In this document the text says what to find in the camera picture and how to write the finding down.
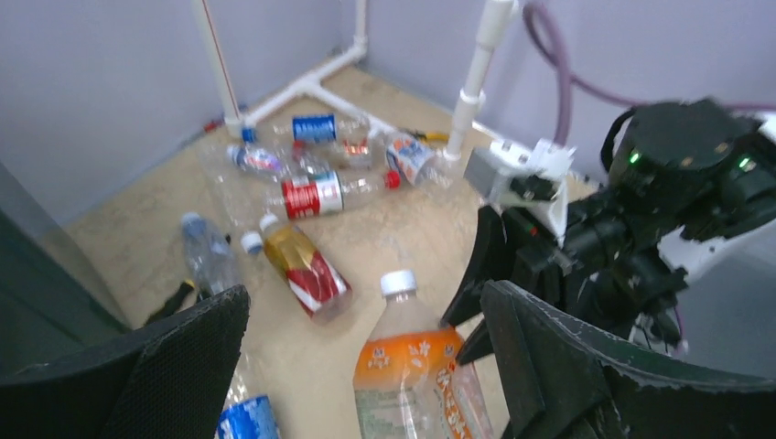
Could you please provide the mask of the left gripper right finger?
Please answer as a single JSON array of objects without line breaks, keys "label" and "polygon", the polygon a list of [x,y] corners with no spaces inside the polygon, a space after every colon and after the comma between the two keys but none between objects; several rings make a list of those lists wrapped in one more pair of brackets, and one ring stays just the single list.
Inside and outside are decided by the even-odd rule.
[{"label": "left gripper right finger", "polygon": [[480,299],[507,438],[772,438],[773,380],[638,347],[506,282]]}]

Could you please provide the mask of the gold red label bottle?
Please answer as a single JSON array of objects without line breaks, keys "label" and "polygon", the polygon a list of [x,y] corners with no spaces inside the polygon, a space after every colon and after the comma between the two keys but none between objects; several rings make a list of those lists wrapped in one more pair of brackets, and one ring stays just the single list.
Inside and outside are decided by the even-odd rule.
[{"label": "gold red label bottle", "polygon": [[297,226],[268,213],[259,222],[264,254],[311,320],[324,324],[350,305],[350,284]]}]

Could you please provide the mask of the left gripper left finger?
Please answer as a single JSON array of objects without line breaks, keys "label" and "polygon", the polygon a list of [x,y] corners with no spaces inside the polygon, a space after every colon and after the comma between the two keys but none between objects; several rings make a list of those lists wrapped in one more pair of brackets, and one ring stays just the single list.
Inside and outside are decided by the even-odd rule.
[{"label": "left gripper left finger", "polygon": [[211,438],[241,354],[242,285],[1,379],[4,438]]}]

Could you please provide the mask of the large orange bottle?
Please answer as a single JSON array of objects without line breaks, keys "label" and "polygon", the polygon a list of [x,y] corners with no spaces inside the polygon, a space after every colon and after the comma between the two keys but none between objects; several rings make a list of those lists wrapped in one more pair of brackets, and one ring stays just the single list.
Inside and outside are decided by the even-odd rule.
[{"label": "large orange bottle", "polygon": [[381,279],[385,308],[361,349],[352,385],[363,438],[492,438],[463,338],[417,296],[410,270]]}]

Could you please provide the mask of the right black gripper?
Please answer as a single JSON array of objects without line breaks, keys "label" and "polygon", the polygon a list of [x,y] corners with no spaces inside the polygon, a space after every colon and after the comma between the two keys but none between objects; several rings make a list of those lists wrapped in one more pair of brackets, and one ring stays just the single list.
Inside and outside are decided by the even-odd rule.
[{"label": "right black gripper", "polygon": [[[628,338],[681,339],[675,315],[677,295],[685,289],[685,270],[666,262],[661,239],[685,224],[683,196],[645,197],[633,193],[596,193],[571,202],[562,237],[556,237],[523,207],[503,211],[512,226],[515,262],[512,280],[560,310]],[[458,290],[440,318],[457,327],[481,313],[480,296],[489,280],[504,279],[507,252],[501,214],[478,209],[469,263]],[[463,342],[457,364],[494,353],[485,319]]]}]

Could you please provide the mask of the blue label clear bottle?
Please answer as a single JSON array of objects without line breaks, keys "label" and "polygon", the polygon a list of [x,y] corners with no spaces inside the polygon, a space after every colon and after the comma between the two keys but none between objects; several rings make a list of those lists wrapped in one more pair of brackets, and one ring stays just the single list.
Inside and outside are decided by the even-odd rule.
[{"label": "blue label clear bottle", "polygon": [[267,394],[256,390],[251,376],[236,370],[216,428],[219,439],[280,439]]}]

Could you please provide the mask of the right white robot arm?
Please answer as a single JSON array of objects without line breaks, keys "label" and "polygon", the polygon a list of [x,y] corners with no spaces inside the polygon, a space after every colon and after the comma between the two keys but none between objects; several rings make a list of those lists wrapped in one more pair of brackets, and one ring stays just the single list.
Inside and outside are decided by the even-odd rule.
[{"label": "right white robot arm", "polygon": [[623,339],[686,348],[679,293],[775,221],[770,125],[711,99],[631,107],[600,150],[607,184],[580,199],[569,147],[476,149],[464,177],[483,205],[442,324],[476,316],[484,284],[507,280]]}]

